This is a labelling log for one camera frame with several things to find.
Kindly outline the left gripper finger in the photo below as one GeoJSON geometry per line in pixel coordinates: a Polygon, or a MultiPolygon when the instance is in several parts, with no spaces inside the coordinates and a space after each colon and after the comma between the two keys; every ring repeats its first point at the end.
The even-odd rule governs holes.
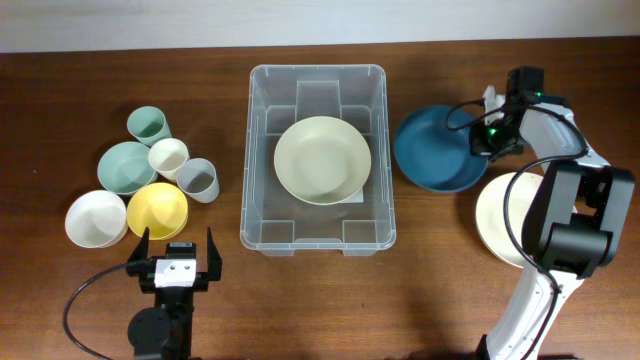
{"type": "Polygon", "coordinates": [[[138,245],[135,247],[135,249],[133,250],[133,252],[131,253],[128,259],[129,262],[143,261],[147,259],[149,236],[150,236],[150,229],[146,227],[144,229],[143,235],[138,245]]]}
{"type": "Polygon", "coordinates": [[[222,258],[214,243],[211,228],[207,228],[207,280],[220,281],[222,274],[222,258]]]}

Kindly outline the cream white plate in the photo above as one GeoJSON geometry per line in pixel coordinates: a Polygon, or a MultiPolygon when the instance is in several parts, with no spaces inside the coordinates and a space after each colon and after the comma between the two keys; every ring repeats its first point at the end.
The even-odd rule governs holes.
{"type": "MultiPolygon", "coordinates": [[[[526,260],[513,246],[505,227],[503,214],[506,188],[514,175],[514,172],[500,175],[483,188],[476,202],[475,222],[481,240],[488,250],[501,261],[521,268],[526,260]]],[[[518,178],[512,188],[509,200],[509,222],[519,245],[522,244],[524,218],[542,180],[541,175],[525,173],[518,178]]]]}

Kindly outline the dark blue plate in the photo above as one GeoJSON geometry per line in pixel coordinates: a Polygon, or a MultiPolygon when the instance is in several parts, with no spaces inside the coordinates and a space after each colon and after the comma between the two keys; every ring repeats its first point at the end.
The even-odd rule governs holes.
{"type": "Polygon", "coordinates": [[[434,192],[453,193],[472,187],[484,175],[488,160],[471,154],[469,130],[450,131],[445,122],[464,125],[472,116],[450,113],[435,105],[409,115],[394,138],[394,156],[402,173],[414,184],[434,192]]]}

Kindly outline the cream plastic cup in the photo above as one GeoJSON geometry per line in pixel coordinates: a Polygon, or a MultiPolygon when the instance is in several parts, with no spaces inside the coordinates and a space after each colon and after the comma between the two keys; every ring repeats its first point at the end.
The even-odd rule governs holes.
{"type": "Polygon", "coordinates": [[[149,165],[169,181],[175,182],[178,171],[190,159],[184,142],[166,138],[156,142],[148,154],[149,165]]]}

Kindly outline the green plastic cup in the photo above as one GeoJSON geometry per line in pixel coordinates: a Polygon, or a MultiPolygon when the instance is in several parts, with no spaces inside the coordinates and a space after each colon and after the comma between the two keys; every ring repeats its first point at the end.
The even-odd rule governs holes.
{"type": "Polygon", "coordinates": [[[153,106],[143,106],[134,110],[127,119],[127,129],[139,142],[149,147],[160,140],[172,137],[164,113],[153,106]]]}

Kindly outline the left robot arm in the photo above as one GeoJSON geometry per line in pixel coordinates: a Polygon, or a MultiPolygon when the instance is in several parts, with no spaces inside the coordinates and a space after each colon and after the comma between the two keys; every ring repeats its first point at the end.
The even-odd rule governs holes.
{"type": "Polygon", "coordinates": [[[149,256],[150,230],[131,253],[126,273],[136,277],[141,292],[154,296],[154,305],[136,313],[127,334],[136,359],[191,357],[194,294],[206,292],[221,279],[222,258],[211,232],[207,233],[207,270],[198,272],[196,245],[170,242],[163,256],[149,256]]]}

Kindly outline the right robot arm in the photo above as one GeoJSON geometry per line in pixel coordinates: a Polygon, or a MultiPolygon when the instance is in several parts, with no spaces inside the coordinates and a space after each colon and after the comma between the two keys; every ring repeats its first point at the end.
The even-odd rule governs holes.
{"type": "Polygon", "coordinates": [[[469,123],[470,152],[495,161],[530,146],[544,177],[519,236],[507,235],[524,260],[505,314],[482,338],[478,359],[535,359],[569,296],[616,256],[635,187],[588,144],[568,101],[544,92],[544,71],[511,70],[506,92],[487,89],[485,112],[469,123]]]}

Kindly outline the yellow bowl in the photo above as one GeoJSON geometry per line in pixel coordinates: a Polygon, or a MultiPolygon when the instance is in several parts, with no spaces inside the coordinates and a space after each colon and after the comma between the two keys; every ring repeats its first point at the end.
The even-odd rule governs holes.
{"type": "Polygon", "coordinates": [[[127,206],[129,228],[141,237],[149,229],[150,240],[168,240],[181,232],[189,217],[185,194],[169,183],[153,183],[136,192],[127,206]]]}

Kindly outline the white bowl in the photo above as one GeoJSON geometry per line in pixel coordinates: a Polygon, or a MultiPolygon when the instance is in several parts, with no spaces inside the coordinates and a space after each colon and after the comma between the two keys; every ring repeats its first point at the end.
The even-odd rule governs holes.
{"type": "Polygon", "coordinates": [[[128,231],[124,201],[106,190],[85,193],[67,211],[65,231],[74,244],[83,248],[115,245],[128,231]]]}

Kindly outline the clear plastic storage bin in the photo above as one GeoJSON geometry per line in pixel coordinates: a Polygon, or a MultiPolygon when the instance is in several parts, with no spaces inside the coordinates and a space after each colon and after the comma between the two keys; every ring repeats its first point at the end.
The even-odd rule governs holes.
{"type": "Polygon", "coordinates": [[[386,74],[374,64],[267,65],[250,73],[240,239],[267,256],[340,250],[370,256],[396,239],[386,74]],[[273,155],[281,135],[312,116],[353,125],[372,154],[362,203],[320,206],[288,193],[273,155]]]}

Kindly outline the grey plastic cup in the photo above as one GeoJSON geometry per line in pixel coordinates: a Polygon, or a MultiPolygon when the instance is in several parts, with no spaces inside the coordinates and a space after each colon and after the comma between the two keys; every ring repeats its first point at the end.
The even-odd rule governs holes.
{"type": "Polygon", "coordinates": [[[200,203],[211,203],[219,195],[219,180],[214,165],[204,158],[185,162],[177,174],[178,187],[200,203]]]}

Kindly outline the green bowl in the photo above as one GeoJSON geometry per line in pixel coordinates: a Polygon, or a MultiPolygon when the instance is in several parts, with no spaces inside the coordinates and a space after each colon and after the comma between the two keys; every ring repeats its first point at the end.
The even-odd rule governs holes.
{"type": "Polygon", "coordinates": [[[158,173],[148,161],[150,148],[139,142],[121,142],[100,158],[97,176],[100,184],[118,195],[132,196],[157,180],[158,173]]]}

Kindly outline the beige plate in bin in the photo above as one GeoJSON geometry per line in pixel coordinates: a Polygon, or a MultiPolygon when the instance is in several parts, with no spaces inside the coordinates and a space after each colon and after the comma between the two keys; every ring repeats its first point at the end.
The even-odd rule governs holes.
{"type": "Polygon", "coordinates": [[[281,135],[273,164],[288,193],[312,205],[328,206],[351,198],[364,187],[372,154],[353,125],[335,117],[313,116],[281,135]]]}

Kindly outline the white label in bin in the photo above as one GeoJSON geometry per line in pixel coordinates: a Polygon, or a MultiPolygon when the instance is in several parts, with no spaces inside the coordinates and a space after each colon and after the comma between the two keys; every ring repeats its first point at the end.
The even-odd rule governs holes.
{"type": "Polygon", "coordinates": [[[360,188],[352,196],[344,200],[344,203],[362,203],[364,201],[363,189],[360,188]]]}

